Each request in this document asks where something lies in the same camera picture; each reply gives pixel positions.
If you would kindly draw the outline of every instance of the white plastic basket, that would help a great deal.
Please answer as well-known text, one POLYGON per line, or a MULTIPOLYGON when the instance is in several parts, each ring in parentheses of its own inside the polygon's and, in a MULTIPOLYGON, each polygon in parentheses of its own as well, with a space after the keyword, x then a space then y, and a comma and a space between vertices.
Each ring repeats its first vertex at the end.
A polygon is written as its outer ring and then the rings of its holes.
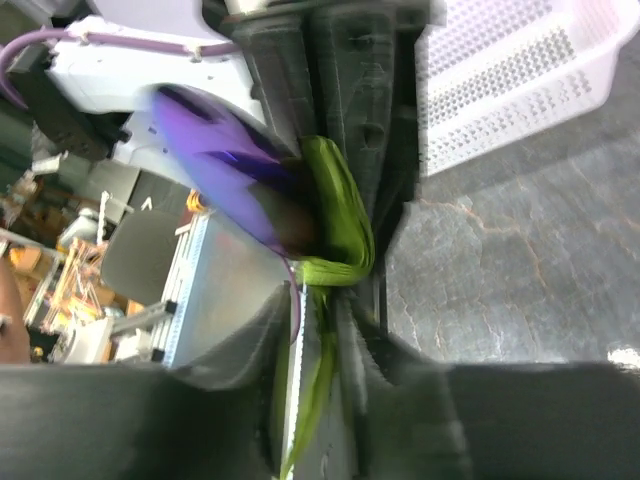
POLYGON ((449 0, 417 48, 426 176, 602 105, 638 0, 449 0))

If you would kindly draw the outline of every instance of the gray table surface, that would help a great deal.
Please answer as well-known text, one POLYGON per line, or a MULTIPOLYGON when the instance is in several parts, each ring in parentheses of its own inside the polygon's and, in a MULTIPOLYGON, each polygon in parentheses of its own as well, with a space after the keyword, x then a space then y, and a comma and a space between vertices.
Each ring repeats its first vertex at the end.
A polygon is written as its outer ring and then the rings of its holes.
POLYGON ((452 362, 640 348, 640 37, 600 109, 425 179, 389 259, 390 329, 452 362))

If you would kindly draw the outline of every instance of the black marble surface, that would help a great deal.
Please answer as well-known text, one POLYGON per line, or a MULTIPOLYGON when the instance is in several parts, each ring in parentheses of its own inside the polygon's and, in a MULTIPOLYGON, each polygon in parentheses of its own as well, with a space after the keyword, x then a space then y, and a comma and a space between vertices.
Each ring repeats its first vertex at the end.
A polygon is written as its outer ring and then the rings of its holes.
POLYGON ((425 179, 390 329, 452 362, 640 350, 640 37, 600 109, 425 179))

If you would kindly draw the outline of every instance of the person's arm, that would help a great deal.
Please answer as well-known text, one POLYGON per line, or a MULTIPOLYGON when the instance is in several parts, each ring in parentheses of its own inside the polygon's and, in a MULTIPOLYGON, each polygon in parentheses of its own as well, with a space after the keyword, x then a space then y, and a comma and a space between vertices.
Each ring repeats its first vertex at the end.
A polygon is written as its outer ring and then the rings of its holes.
POLYGON ((20 292, 4 258, 0 258, 0 315, 11 318, 0 332, 0 363, 29 363, 29 334, 23 320, 20 292))

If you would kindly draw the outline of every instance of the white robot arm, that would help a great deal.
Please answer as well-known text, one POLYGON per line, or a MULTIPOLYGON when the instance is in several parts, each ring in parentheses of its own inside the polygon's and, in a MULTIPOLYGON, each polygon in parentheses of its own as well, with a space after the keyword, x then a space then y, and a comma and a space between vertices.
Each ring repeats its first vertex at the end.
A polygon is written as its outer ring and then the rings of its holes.
MULTIPOLYGON (((193 186, 147 113, 149 89, 157 84, 182 84, 211 92, 264 122, 260 102, 251 98, 252 80, 242 55, 201 56, 203 44, 215 40, 130 29, 98 16, 72 23, 66 30, 72 40, 58 41, 50 48, 53 60, 46 74, 79 112, 92 116, 128 114, 122 125, 127 138, 112 146, 112 160, 193 186), (95 34, 166 42, 181 46, 183 51, 164 53, 113 45, 117 42, 86 41, 95 34)), ((228 40, 220 36, 218 43, 228 40)))

